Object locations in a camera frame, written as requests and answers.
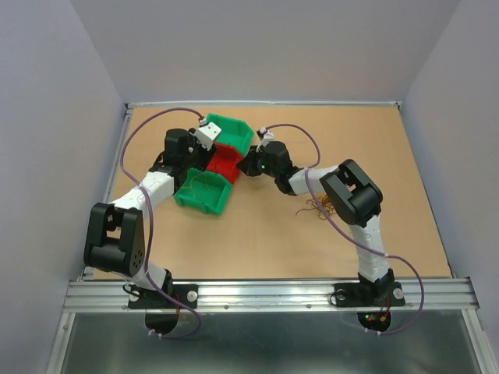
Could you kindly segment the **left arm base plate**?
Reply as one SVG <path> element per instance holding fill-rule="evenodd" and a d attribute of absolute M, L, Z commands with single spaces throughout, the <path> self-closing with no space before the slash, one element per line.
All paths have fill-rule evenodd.
<path fill-rule="evenodd" d="M 135 284 L 125 284 L 122 289 L 129 296 L 128 308 L 132 310 L 175 309 L 178 307 L 155 290 L 139 288 Z M 172 298 L 195 309 L 197 307 L 198 285 L 177 284 L 173 288 Z"/>

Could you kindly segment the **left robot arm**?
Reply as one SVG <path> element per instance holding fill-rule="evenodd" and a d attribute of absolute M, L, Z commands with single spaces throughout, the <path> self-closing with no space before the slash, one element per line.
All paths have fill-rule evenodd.
<path fill-rule="evenodd" d="M 85 265 L 147 290 L 147 298 L 157 307 L 168 305 L 173 299 L 172 275 L 150 262 L 143 224 L 155 207 L 180 189 L 190 168 L 203 170 L 210 163 L 220 135 L 221 128 L 213 122 L 198 129 L 168 130 L 164 150 L 142 181 L 122 197 L 91 208 Z"/>

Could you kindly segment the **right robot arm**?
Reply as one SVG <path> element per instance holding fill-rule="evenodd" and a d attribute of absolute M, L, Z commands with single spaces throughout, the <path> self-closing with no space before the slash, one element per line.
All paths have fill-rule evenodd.
<path fill-rule="evenodd" d="M 337 216 L 349 226 L 350 242 L 356 246 L 359 283 L 336 285 L 339 306 L 390 303 L 396 286 L 393 270 L 380 234 L 383 195 L 376 184 L 353 160 L 330 168 L 299 168 L 289 156 L 286 145 L 271 141 L 265 146 L 251 146 L 237 164 L 245 175 L 267 175 L 278 189 L 290 196 L 310 193 L 328 197 Z"/>

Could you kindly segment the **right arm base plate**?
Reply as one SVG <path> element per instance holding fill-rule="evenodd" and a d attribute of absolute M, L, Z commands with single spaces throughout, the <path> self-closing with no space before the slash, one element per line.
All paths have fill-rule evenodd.
<path fill-rule="evenodd" d="M 339 308 L 380 308 L 381 306 L 402 307 L 405 298 L 402 285 L 394 282 L 380 290 L 361 283 L 336 283 L 329 295 L 329 302 Z"/>

